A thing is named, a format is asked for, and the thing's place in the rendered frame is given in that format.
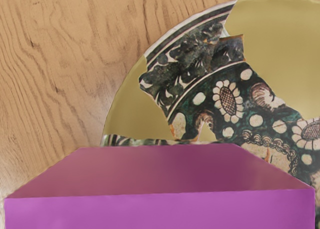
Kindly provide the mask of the purple block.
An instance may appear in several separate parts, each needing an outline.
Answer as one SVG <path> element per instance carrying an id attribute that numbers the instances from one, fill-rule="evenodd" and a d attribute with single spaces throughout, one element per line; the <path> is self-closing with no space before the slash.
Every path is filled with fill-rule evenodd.
<path id="1" fill-rule="evenodd" d="M 4 210 L 5 229 L 315 229 L 315 190 L 235 144 L 87 147 Z"/>

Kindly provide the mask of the olive plate with floral pattern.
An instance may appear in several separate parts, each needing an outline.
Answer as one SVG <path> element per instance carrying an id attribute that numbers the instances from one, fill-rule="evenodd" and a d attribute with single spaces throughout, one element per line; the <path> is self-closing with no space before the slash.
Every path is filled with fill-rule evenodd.
<path id="1" fill-rule="evenodd" d="M 320 203 L 320 2 L 233 0 L 154 42 L 107 115 L 102 146 L 232 143 Z"/>

